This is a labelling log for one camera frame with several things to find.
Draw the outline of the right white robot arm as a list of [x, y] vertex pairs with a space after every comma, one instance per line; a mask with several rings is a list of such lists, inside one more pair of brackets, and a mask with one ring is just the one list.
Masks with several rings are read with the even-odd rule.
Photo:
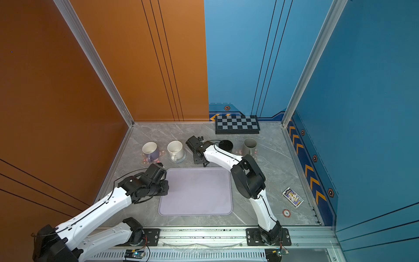
[[229, 171], [236, 189], [249, 199], [256, 217], [263, 243], [280, 245], [284, 228], [274, 215], [268, 202], [265, 175], [251, 155], [239, 156], [221, 149], [211, 141], [191, 136], [186, 142], [196, 163], [214, 163]]

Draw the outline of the pink cherry blossom coaster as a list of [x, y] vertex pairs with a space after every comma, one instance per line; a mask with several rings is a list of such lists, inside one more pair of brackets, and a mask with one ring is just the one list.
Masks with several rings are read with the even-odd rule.
[[[239, 155], [239, 156], [243, 156], [242, 148], [237, 148], [235, 150], [235, 154]], [[258, 160], [258, 149], [257, 148], [251, 148], [250, 149], [250, 155], [255, 159], [255, 161], [257, 161]]]

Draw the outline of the grey mug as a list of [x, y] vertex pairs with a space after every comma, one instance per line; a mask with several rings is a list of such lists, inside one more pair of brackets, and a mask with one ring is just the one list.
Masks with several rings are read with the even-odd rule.
[[257, 154], [257, 145], [258, 143], [255, 139], [246, 138], [242, 146], [242, 156], [250, 155], [252, 157], [255, 157]]

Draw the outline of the black mug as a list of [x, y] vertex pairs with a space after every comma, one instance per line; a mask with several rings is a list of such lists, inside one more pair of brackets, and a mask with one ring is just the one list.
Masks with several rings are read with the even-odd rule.
[[221, 140], [218, 147], [226, 152], [232, 153], [234, 145], [230, 140]]

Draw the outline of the white cream mug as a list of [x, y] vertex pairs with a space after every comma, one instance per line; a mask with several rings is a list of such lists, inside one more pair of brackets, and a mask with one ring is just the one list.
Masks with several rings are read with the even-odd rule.
[[167, 147], [168, 153], [171, 155], [178, 155], [182, 157], [184, 152], [183, 144], [180, 141], [172, 141], [168, 144]]

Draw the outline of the clear glass round coaster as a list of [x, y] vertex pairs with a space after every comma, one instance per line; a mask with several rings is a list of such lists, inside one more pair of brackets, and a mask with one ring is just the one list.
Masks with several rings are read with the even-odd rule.
[[186, 154], [184, 153], [182, 157], [179, 157], [178, 155], [171, 155], [170, 160], [173, 163], [181, 163], [186, 159]]

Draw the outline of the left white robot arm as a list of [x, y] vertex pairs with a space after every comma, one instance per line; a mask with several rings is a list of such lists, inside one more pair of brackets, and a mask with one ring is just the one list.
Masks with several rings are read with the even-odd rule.
[[99, 226], [124, 208], [141, 204], [154, 196], [168, 194], [167, 171], [153, 163], [136, 174], [130, 172], [99, 202], [56, 227], [46, 225], [34, 238], [32, 259], [35, 262], [85, 262], [111, 247], [126, 244], [145, 247], [143, 226], [133, 217], [108, 230], [94, 233]]

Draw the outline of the white mug purple handle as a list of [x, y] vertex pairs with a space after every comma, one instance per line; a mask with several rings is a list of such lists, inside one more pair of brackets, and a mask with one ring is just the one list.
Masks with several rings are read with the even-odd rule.
[[144, 154], [144, 159], [149, 163], [157, 162], [160, 156], [158, 145], [152, 141], [143, 146], [142, 152]]

